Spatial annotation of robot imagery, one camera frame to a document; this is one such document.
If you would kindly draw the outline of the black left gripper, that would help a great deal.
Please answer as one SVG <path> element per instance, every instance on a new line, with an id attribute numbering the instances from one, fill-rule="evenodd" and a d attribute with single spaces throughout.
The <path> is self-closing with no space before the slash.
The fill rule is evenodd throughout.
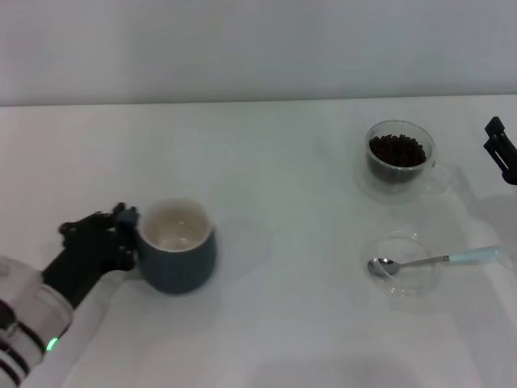
<path id="1" fill-rule="evenodd" d="M 61 224 L 64 248 L 43 270 L 44 284 L 77 308 L 103 275 L 132 271 L 138 218 L 136 207 L 119 202 L 111 212 Z"/>

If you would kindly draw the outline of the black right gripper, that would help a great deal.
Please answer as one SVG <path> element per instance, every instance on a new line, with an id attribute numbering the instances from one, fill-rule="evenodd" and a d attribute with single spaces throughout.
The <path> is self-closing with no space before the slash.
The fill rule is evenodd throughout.
<path id="1" fill-rule="evenodd" d="M 505 134 L 505 127 L 498 116 L 494 116 L 485 127 L 488 141 L 484 144 L 485 150 L 496 162 L 502 171 L 502 177 L 507 183 L 517 182 L 516 157 L 513 152 L 515 146 Z"/>

